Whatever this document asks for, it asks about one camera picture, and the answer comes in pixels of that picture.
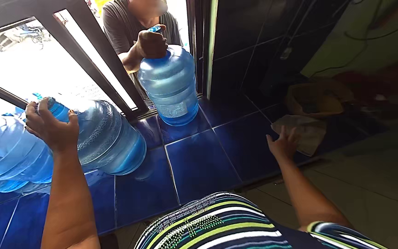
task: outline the window frame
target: window frame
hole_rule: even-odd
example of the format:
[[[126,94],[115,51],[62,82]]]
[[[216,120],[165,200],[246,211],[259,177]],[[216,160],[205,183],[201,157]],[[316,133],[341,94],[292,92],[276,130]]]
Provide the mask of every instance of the window frame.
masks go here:
[[[186,4],[190,48],[191,54],[196,61],[197,92],[200,97],[203,93],[207,92],[205,89],[206,84],[203,84],[204,75],[206,75],[204,74],[204,72],[206,73],[206,63],[203,62],[206,56],[204,51],[207,51],[204,48],[208,48],[208,41],[206,41],[208,35],[205,32],[207,30],[205,27],[207,23],[209,24],[209,18],[207,18],[209,16],[209,8],[207,11],[206,0],[186,0]],[[127,106],[125,101],[79,46],[65,26],[53,17],[53,14],[64,9],[76,21],[77,25],[100,54],[122,87],[135,102],[137,108],[131,110]],[[38,20],[47,29],[93,81],[123,111],[127,119],[139,119],[156,112],[156,110],[149,111],[84,0],[14,0],[10,2],[0,0],[0,32],[34,19]],[[26,101],[3,88],[0,88],[0,98],[23,109],[25,109],[25,105],[27,104]]]

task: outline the gray t-shirt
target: gray t-shirt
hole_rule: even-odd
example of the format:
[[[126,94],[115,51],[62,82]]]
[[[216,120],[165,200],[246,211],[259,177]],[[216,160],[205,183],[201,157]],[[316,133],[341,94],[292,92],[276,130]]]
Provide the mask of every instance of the gray t-shirt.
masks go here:
[[[102,8],[104,33],[117,54],[128,52],[138,40],[139,32],[147,29],[131,14],[127,7],[127,0],[114,0],[106,3]],[[166,12],[159,17],[159,23],[167,26],[167,29],[162,32],[162,35],[167,38],[167,43],[182,46],[176,18]],[[129,74],[129,76],[144,102],[148,106],[152,105],[152,101],[139,83],[138,73],[135,72]]]

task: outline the water jug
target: water jug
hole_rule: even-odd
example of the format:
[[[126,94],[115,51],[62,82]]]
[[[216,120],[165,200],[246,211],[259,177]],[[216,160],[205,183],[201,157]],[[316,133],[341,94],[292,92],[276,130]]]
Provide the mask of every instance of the water jug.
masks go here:
[[[134,171],[145,158],[146,142],[124,116],[107,101],[78,102],[80,134],[78,156],[85,172],[99,168],[114,175]],[[49,98],[49,110],[68,122],[68,108]],[[19,189],[28,182],[51,182],[53,158],[39,138],[13,116],[0,116],[0,192]]]
[[[161,59],[143,59],[139,82],[161,119],[172,126],[191,122],[198,112],[195,62],[183,47],[169,45]]]

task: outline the blue tiled counter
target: blue tiled counter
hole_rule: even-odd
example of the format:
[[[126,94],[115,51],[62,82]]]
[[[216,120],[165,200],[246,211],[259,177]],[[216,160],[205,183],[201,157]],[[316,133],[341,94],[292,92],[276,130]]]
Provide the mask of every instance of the blue tiled counter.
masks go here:
[[[174,210],[204,195],[280,174],[265,134],[287,113],[282,104],[258,109],[244,95],[237,101],[199,100],[194,121],[165,124],[157,115],[133,125],[147,141],[147,156],[133,173],[86,174],[100,234]],[[365,139],[384,128],[367,117],[325,119],[327,133],[316,155]],[[296,153],[295,161],[310,157]],[[39,248],[50,187],[33,193],[0,193],[0,248]]]

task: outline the wall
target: wall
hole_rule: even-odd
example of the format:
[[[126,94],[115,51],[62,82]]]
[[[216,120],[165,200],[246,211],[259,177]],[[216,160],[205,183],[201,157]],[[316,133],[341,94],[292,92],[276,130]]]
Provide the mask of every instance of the wall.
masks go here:
[[[277,101],[272,89],[298,74],[346,8],[345,0],[220,0],[211,99],[243,90],[259,108]],[[287,60],[280,54],[288,47]]]
[[[347,31],[351,36],[362,38],[367,25],[372,19],[379,0],[365,0],[360,4],[351,4],[327,37],[323,46],[313,56],[301,73],[311,76],[314,72],[329,67],[345,65],[364,47],[364,41],[355,41],[344,35]],[[383,0],[380,13],[393,0]],[[373,30],[369,37],[377,37],[398,28],[398,14],[382,28]],[[317,74],[317,76],[333,76],[345,71],[372,72],[398,61],[398,31],[390,36],[368,41],[368,48],[350,65],[341,69],[332,69]]]

